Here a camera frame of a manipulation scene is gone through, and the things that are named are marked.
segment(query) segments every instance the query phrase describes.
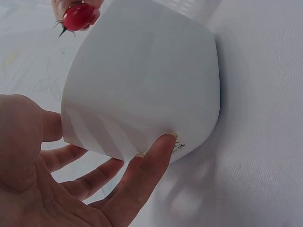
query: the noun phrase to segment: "finger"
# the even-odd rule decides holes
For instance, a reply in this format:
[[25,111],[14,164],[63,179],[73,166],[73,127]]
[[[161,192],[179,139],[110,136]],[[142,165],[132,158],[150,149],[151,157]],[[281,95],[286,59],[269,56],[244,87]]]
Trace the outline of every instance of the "finger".
[[100,9],[103,0],[84,0],[85,3],[92,5],[95,9]]
[[54,172],[82,157],[86,152],[86,149],[68,145],[63,148],[41,151],[40,156],[49,172]]
[[94,11],[94,17],[93,17],[93,19],[91,20],[91,22],[90,22],[90,25],[94,25],[95,24],[95,22],[97,21],[97,19],[100,17],[100,11],[97,9],[97,10],[95,10]]
[[176,142],[170,134],[157,139],[137,171],[101,209],[112,226],[129,226],[165,173]]
[[47,111],[42,109],[38,104],[36,104],[30,98],[23,95],[13,95],[20,99],[26,100],[32,107],[40,113],[43,119],[43,141],[44,142],[53,142],[58,141],[62,138],[62,125],[61,125],[61,116],[59,113]]
[[141,163],[141,160],[142,157],[134,157],[129,162],[120,182],[116,185],[116,187],[112,190],[112,192],[103,200],[91,203],[90,206],[97,209],[101,209],[121,188],[123,188],[126,182],[131,178],[131,176],[137,170],[139,164]]
[[41,109],[43,117],[43,141],[58,141],[62,138],[61,116],[59,113]]
[[111,158],[90,173],[74,180],[61,183],[61,185],[79,200],[87,199],[111,180],[122,168],[124,162]]

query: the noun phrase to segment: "fingernail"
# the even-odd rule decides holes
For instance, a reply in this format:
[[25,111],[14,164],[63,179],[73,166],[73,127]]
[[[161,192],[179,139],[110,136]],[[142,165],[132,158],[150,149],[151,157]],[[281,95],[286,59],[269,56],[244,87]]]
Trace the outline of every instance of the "fingernail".
[[137,153],[134,157],[144,157],[143,153]]
[[176,140],[178,138],[178,135],[176,133],[174,133],[174,132],[168,132],[167,134],[174,136],[176,138]]

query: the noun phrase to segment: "palm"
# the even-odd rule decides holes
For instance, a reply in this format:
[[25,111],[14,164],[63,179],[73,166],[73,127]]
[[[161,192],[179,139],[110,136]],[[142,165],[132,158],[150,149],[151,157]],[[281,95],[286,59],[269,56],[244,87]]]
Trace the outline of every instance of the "palm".
[[72,145],[40,151],[62,137],[60,115],[23,96],[0,96],[0,226],[128,226],[164,174],[175,138],[162,136],[144,159],[134,158],[103,200],[82,200],[114,177],[123,161],[110,159],[92,172],[58,183],[51,172],[80,158]]

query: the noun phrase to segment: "tomato stem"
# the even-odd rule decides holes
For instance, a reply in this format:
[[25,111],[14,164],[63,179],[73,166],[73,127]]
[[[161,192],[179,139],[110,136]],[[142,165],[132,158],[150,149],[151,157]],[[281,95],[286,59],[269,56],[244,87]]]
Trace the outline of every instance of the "tomato stem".
[[63,34],[64,32],[66,32],[66,31],[67,31],[66,27],[63,26],[63,30],[62,30],[62,32],[60,33],[59,37],[62,36],[62,34]]

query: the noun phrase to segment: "white fabric surface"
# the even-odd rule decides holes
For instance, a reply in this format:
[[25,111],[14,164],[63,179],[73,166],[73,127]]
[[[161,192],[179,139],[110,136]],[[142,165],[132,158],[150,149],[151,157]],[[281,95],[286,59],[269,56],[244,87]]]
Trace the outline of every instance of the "white fabric surface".
[[[61,91],[65,67],[85,33],[58,39],[60,29],[50,29],[51,8],[36,2],[0,2],[0,62],[13,50],[19,51],[5,71],[2,67],[0,92],[22,93],[46,109],[59,111],[53,82]],[[162,3],[215,33],[222,107],[210,138],[169,167],[132,226],[302,227],[303,1]],[[191,9],[182,9],[184,3]],[[5,15],[9,4],[16,10]],[[69,48],[62,60],[48,61],[53,54],[62,55],[56,53],[61,48]],[[48,62],[56,66],[48,68]],[[42,79],[51,79],[48,86],[35,87]],[[88,153],[54,177],[70,180],[105,159]],[[105,193],[118,178],[104,188]],[[89,201],[102,196],[100,191]]]

